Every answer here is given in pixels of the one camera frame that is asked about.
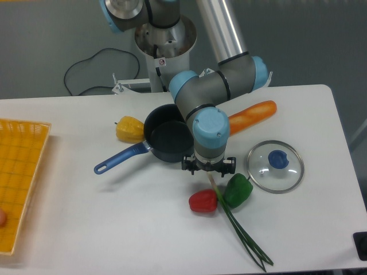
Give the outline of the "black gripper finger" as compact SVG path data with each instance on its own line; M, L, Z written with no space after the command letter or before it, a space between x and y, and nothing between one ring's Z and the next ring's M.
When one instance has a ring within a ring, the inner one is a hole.
M224 159L220 166L221 176L224 177L227 174L233 175L236 172L236 157L228 157Z
M181 162L181 169L184 171L190 171L192 175L196 171L196 159L194 156L184 156Z

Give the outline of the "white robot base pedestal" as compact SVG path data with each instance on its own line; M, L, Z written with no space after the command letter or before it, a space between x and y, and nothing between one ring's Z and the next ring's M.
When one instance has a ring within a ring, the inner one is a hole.
M182 15L175 26L167 29L146 23L135 29L134 38L145 57L149 77L116 80L113 93L145 88L153 93L167 91L170 80L176 74L190 69L190 51L195 46L197 32L189 18Z

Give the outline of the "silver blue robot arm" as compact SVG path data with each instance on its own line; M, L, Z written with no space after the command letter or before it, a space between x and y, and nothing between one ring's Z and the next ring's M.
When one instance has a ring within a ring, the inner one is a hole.
M189 69L188 55L197 40L192 21L179 1L101 1L111 29L135 29L135 42L148 59L154 91L169 92L173 103L152 111L145 140L98 164L102 174L128 158L152 152L184 170L232 174L236 159L226 158L230 135L227 115L218 106L263 87L268 70L249 55L229 1L198 1L218 63L216 71L199 76Z

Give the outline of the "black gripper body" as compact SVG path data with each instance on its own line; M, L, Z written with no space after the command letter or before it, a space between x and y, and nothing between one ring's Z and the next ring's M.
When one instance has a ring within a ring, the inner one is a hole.
M221 171L222 163L224 161L224 154L215 158L205 158L201 155L195 155L195 165L199 170L203 171Z

